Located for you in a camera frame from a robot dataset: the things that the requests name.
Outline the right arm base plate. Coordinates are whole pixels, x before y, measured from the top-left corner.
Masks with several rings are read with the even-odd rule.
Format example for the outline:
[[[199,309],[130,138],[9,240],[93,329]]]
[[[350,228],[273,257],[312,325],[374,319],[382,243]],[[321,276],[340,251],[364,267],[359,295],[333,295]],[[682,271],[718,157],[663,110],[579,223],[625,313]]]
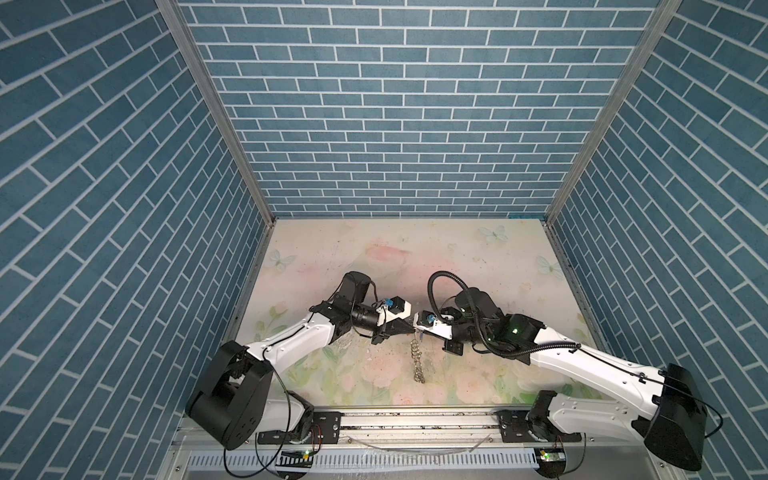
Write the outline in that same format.
[[[497,420],[503,443],[578,443],[583,440],[580,433],[563,433],[549,420],[530,420],[528,410],[502,409],[494,416]]]

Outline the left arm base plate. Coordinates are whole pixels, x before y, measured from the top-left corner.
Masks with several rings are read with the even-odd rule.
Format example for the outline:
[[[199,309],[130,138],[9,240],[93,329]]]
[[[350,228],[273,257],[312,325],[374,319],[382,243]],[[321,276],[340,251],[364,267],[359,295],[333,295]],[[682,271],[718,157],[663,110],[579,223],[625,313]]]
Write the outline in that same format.
[[[279,445],[282,441],[308,444],[312,436],[316,435],[316,443],[337,444],[341,419],[342,413],[339,411],[314,411],[312,414],[306,412],[288,433],[281,430],[264,431],[259,432],[256,439],[263,445]]]

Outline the aluminium corner post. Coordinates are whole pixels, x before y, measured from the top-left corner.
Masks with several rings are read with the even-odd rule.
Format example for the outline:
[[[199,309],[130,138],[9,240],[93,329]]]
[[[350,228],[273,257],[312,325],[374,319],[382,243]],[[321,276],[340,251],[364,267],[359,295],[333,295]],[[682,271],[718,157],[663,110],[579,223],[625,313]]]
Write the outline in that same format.
[[[650,15],[648,23],[643,30],[638,44],[632,50],[627,62],[616,80],[604,107],[597,115],[592,129],[585,137],[582,148],[574,157],[574,161],[564,176],[563,183],[558,189],[553,202],[548,207],[544,217],[543,226],[552,231],[555,222],[562,212],[568,197],[574,191],[580,177],[591,162],[601,141],[604,139],[608,128],[617,116],[630,90],[639,78],[643,67],[647,63],[663,33],[670,24],[674,14],[681,5],[680,0],[659,1]]]
[[[272,228],[275,224],[275,216],[257,183],[254,171],[199,52],[179,3],[172,0],[157,0],[156,5],[210,111],[214,123],[234,160],[235,166],[247,186],[257,210],[263,217],[267,228]]]

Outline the aluminium front rail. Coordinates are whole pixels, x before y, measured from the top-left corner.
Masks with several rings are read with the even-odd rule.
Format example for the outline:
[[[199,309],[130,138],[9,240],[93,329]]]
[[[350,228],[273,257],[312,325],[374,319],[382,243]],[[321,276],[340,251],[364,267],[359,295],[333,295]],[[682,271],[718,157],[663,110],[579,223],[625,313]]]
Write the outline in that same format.
[[[470,443],[503,443],[494,413],[502,409],[528,410],[563,433],[580,433],[591,442],[617,441],[640,445],[639,428],[646,424],[629,407],[610,400],[576,399],[556,395],[533,405],[486,407],[314,407],[314,411],[342,413],[337,444],[368,444],[378,448],[462,448]]]

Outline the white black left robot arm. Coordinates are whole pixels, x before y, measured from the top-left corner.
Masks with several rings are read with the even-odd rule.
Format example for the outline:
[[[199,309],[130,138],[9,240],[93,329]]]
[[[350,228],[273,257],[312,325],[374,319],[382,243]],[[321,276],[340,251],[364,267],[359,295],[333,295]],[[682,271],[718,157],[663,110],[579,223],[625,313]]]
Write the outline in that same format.
[[[187,400],[187,417],[227,451],[262,433],[285,443],[306,439],[314,406],[285,387],[285,370],[352,330],[374,345],[414,332],[412,305],[399,296],[367,304],[373,287],[368,275],[350,271],[298,323],[248,345],[221,345]]]

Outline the large metal keyring band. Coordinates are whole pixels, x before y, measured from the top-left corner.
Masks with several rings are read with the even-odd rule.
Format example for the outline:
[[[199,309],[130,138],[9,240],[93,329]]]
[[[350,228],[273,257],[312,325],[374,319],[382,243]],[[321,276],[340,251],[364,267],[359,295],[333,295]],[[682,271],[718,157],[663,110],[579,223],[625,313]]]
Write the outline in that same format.
[[[413,336],[410,340],[410,356],[413,364],[414,381],[419,384],[425,384],[426,379],[423,371],[422,352],[420,348],[420,341],[417,336]]]

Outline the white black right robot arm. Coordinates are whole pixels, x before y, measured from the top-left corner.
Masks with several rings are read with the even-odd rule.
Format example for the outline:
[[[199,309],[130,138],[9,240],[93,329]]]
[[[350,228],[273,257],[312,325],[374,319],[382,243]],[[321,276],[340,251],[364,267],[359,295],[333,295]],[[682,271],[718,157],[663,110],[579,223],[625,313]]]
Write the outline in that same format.
[[[482,353],[519,361],[572,378],[609,397],[607,406],[579,406],[553,391],[540,391],[530,410],[532,433],[542,439],[590,431],[640,441],[682,470],[703,467],[704,444],[712,436],[708,418],[724,419],[706,402],[693,374],[669,363],[662,368],[614,357],[559,333],[524,314],[506,314],[456,274],[440,270],[427,281],[430,327],[447,326],[449,343],[481,344]]]

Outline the aluminium right corner post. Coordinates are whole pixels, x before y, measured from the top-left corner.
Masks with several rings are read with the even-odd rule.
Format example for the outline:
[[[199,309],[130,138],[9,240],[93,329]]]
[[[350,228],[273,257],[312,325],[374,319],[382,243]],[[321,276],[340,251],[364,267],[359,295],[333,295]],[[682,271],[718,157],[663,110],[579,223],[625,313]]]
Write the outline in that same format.
[[[680,0],[659,1],[650,15],[648,23],[643,30],[638,44],[632,50],[627,62],[616,80],[604,107],[597,115],[592,129],[585,137],[582,148],[574,157],[574,161],[564,176],[563,183],[558,189],[553,202],[548,207],[544,217],[543,226],[552,231],[555,222],[562,212],[568,197],[574,191],[580,177],[591,162],[601,141],[604,139],[608,128],[617,116],[630,90],[639,78],[643,67],[647,63],[663,33],[670,24],[674,14],[681,5]]]

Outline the aluminium left corner post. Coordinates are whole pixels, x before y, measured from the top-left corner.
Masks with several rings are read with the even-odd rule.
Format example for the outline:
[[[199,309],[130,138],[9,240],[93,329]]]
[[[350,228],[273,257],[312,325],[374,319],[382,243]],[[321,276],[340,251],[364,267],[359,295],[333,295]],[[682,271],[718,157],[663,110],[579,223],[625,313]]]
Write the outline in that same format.
[[[235,166],[247,186],[257,210],[263,217],[267,228],[272,228],[275,224],[275,216],[257,183],[254,171],[199,52],[179,3],[172,0],[157,0],[156,5],[210,111],[214,123],[234,160]]]

